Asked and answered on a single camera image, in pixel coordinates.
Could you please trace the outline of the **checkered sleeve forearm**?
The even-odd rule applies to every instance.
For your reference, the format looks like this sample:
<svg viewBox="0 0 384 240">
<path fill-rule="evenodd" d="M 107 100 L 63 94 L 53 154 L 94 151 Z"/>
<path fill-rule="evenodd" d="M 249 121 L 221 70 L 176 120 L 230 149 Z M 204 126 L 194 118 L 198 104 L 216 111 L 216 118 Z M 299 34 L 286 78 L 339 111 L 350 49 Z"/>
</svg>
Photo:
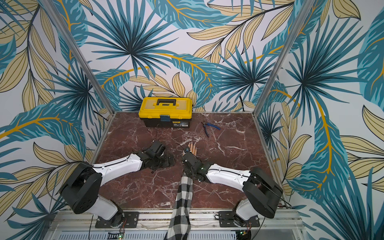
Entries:
<svg viewBox="0 0 384 240">
<path fill-rule="evenodd" d="M 193 199 L 193 179 L 185 173 L 181 178 L 169 229 L 165 240 L 187 240 L 191 230 L 190 210 Z"/>
</svg>

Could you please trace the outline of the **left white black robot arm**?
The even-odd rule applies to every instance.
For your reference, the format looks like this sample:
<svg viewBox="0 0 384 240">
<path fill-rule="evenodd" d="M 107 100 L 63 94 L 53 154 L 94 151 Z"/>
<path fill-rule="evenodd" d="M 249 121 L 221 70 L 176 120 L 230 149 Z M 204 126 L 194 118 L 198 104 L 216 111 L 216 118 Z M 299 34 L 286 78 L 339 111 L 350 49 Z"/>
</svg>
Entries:
<svg viewBox="0 0 384 240">
<path fill-rule="evenodd" d="M 112 200 L 99 194 L 100 187 L 128 173 L 144 169 L 156 171 L 174 166 L 175 158 L 166 153 L 159 141 L 128 156 L 103 164 L 79 164 L 59 190 L 60 196 L 75 214 L 90 213 L 105 221 L 111 228 L 120 228 L 125 214 Z"/>
</svg>

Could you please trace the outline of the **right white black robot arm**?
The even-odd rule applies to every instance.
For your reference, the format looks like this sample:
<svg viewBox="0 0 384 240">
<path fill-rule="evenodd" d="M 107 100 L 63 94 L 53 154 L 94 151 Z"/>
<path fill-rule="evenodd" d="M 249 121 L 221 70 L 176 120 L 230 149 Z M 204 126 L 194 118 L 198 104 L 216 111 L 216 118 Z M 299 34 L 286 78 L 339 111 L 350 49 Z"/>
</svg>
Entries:
<svg viewBox="0 0 384 240">
<path fill-rule="evenodd" d="M 275 217 L 283 190 L 261 168 L 242 171 L 218 164 L 203 163 L 191 152 L 184 154 L 182 163 L 187 176 L 194 180 L 225 185 L 245 194 L 246 199 L 235 205 L 231 216 L 220 216 L 220 219 L 229 220 L 240 227 L 256 217 L 263 216 L 268 219 Z"/>
</svg>

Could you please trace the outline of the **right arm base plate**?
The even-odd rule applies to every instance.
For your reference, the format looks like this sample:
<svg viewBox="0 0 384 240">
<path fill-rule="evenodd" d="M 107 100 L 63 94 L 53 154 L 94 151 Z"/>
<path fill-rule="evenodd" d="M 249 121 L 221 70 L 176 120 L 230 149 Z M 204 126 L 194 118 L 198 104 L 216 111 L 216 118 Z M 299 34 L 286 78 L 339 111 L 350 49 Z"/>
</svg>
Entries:
<svg viewBox="0 0 384 240">
<path fill-rule="evenodd" d="M 219 221 L 221 228 L 253 228 L 260 226 L 260 219 L 257 215 L 249 220 L 243 220 L 232 211 L 220 211 L 215 215 L 215 219 Z"/>
</svg>

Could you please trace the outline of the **mannequin hand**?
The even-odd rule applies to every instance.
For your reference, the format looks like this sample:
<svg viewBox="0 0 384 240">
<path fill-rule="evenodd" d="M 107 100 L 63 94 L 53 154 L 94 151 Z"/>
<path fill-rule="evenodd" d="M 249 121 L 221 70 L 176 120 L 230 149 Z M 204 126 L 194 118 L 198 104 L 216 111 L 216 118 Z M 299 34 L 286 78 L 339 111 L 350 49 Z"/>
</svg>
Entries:
<svg viewBox="0 0 384 240">
<path fill-rule="evenodd" d="M 196 144 L 193 143 L 193 142 L 190 142 L 189 145 L 188 145 L 189 149 L 190 149 L 190 152 L 197 156 L 197 147 L 196 147 Z"/>
</svg>

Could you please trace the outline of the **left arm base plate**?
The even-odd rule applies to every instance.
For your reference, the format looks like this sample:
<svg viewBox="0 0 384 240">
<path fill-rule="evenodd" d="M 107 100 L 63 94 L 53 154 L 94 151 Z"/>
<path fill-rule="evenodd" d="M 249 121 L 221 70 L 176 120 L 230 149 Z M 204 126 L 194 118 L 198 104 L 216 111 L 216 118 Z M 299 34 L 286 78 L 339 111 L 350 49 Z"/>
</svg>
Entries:
<svg viewBox="0 0 384 240">
<path fill-rule="evenodd" d="M 95 224 L 96 229 L 134 229 L 137 227 L 139 212 L 117 212 L 110 220 L 98 217 Z"/>
</svg>

